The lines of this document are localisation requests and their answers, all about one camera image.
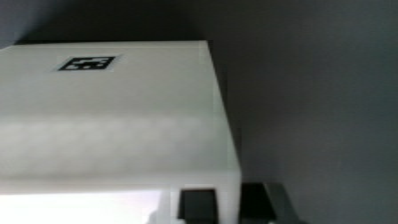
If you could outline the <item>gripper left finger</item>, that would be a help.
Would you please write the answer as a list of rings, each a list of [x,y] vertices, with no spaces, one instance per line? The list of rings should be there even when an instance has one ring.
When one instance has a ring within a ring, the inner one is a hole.
[[[178,219],[185,221],[185,224],[219,224],[219,204],[214,189],[182,191]]]

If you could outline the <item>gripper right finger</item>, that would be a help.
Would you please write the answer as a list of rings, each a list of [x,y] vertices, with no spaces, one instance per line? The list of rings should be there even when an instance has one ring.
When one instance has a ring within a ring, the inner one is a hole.
[[[306,224],[281,183],[242,184],[238,224]]]

